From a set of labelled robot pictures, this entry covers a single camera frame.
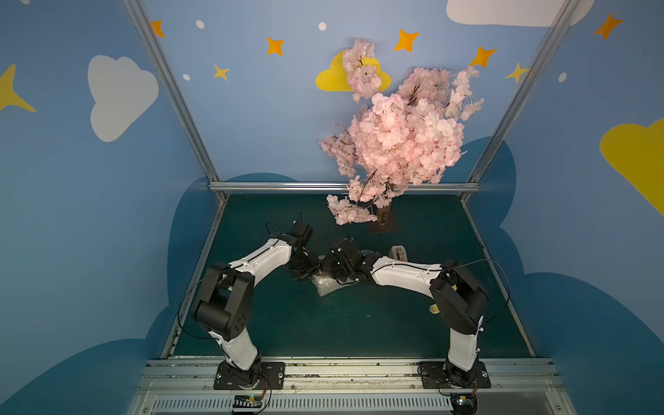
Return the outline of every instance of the metal vent grille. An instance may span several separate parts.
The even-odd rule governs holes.
[[[152,413],[180,414],[182,412],[218,412],[228,409],[227,398],[206,398],[197,395],[164,396],[157,398],[152,406]]]
[[[268,410],[285,412],[292,410],[334,410],[334,411],[373,411],[373,410],[451,410],[447,396],[408,396],[391,397],[382,394],[361,396],[290,396],[272,397]]]
[[[231,400],[201,395],[162,395],[152,406],[152,414],[227,413]],[[419,412],[452,410],[447,396],[432,394],[305,394],[272,395],[265,412]]]

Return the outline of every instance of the dark green floor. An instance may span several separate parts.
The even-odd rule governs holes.
[[[325,195],[232,195],[208,263],[247,255],[268,239],[266,222],[286,232],[300,212],[314,229],[307,249],[324,254],[335,228]],[[335,237],[346,230],[358,248],[383,254],[392,245],[404,245],[408,260],[424,264],[483,258],[458,197],[404,195],[394,200],[392,212],[401,231],[371,235],[366,224],[349,224],[337,227]],[[469,269],[489,290],[486,315],[496,315],[505,300],[489,266],[481,262]],[[279,268],[256,287],[249,334],[263,356],[445,357],[449,329],[440,315],[429,312],[432,304],[413,291],[368,284],[319,297],[310,281],[294,282],[285,268]],[[205,335],[191,318],[185,327]],[[484,358],[529,357],[509,310],[485,326],[479,347]],[[183,333],[175,354],[209,356],[222,351],[214,341]]]

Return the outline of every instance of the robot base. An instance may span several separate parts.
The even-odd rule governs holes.
[[[260,369],[258,367],[254,368],[256,363],[260,365]],[[226,362],[221,362],[216,370],[213,388],[215,390],[262,390],[265,387],[266,378],[269,382],[269,389],[277,390],[284,388],[285,363],[255,362],[254,365],[252,365],[249,371],[241,371]]]
[[[421,362],[418,373],[425,389],[475,388],[476,381],[478,389],[491,388],[487,368],[479,360],[475,361],[468,372],[463,372],[445,361]]]

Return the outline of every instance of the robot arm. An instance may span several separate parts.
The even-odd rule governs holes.
[[[309,225],[296,222],[287,234],[269,239],[251,254],[229,264],[213,264],[193,302],[192,316],[216,339],[226,363],[238,369],[245,385],[254,384],[260,372],[260,354],[251,342],[246,325],[251,318],[254,287],[270,272],[288,265],[298,278],[318,266],[314,253],[305,250],[312,234]],[[230,290],[228,299],[219,290]]]
[[[205,326],[226,355],[225,371],[238,385],[252,388],[261,374],[260,353],[246,329],[250,320],[254,286],[279,266],[288,265],[298,280],[318,271],[320,263],[305,245],[309,225],[295,222],[287,234],[271,238],[251,254],[230,264],[213,264],[193,303],[193,318]],[[467,387],[477,377],[477,334],[481,331],[487,291],[464,267],[401,262],[376,252],[359,251],[349,240],[330,248],[322,263],[334,275],[380,286],[396,286],[432,298],[450,327],[450,349],[445,377]],[[219,291],[231,290],[228,299]]]
[[[338,269],[352,270],[351,279],[380,286],[395,286],[432,298],[450,328],[450,349],[446,361],[448,378],[457,386],[468,386],[477,376],[477,335],[482,330],[483,311],[489,301],[487,290],[456,261],[416,264],[358,251],[349,240],[330,248]],[[334,268],[327,267],[334,273]]]

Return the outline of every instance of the white cloud decal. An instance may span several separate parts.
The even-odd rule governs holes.
[[[594,0],[581,0],[572,16],[575,25]],[[448,17],[465,25],[551,26],[564,0],[449,0]]]
[[[96,102],[90,114],[92,129],[106,143],[121,136],[159,93],[155,76],[124,56],[118,60],[104,55],[92,58],[88,84]]]

